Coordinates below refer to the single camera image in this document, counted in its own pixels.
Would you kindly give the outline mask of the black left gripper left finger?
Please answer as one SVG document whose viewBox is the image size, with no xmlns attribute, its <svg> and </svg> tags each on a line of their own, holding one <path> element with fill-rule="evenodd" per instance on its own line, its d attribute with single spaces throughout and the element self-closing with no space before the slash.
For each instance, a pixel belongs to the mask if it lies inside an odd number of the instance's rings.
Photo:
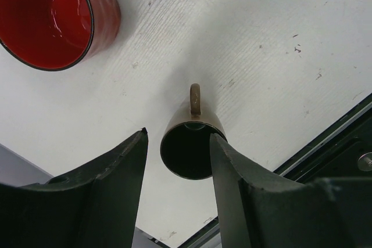
<svg viewBox="0 0 372 248">
<path fill-rule="evenodd" d="M 44 184 L 2 184 L 1 246 L 131 247 L 147 152 L 141 129 Z"/>
</svg>

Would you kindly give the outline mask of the red mug black handle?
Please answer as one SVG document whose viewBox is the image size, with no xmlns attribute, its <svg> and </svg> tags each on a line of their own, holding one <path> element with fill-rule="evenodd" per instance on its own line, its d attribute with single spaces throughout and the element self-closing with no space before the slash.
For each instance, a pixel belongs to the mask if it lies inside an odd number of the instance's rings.
<svg viewBox="0 0 372 248">
<path fill-rule="evenodd" d="M 62 71 L 113 44 L 117 0 L 1 0 L 1 45 L 20 62 Z"/>
</svg>

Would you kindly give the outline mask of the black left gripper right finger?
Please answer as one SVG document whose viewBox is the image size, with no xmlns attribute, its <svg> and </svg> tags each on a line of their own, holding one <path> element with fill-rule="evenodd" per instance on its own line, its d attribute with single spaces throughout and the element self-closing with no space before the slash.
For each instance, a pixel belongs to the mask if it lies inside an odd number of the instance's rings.
<svg viewBox="0 0 372 248">
<path fill-rule="evenodd" d="M 370 247 L 371 179 L 301 184 L 210 137 L 223 247 Z"/>
</svg>

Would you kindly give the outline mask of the brown ribbed mug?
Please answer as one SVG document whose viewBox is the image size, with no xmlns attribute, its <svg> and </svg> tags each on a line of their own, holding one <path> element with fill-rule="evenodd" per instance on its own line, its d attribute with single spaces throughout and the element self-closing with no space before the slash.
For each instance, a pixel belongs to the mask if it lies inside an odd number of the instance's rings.
<svg viewBox="0 0 372 248">
<path fill-rule="evenodd" d="M 188 97 L 170 119 L 160 143 L 164 165 L 175 175 L 188 180 L 212 176 L 210 136 L 226 139 L 223 126 L 202 99 L 199 84 L 191 84 Z"/>
</svg>

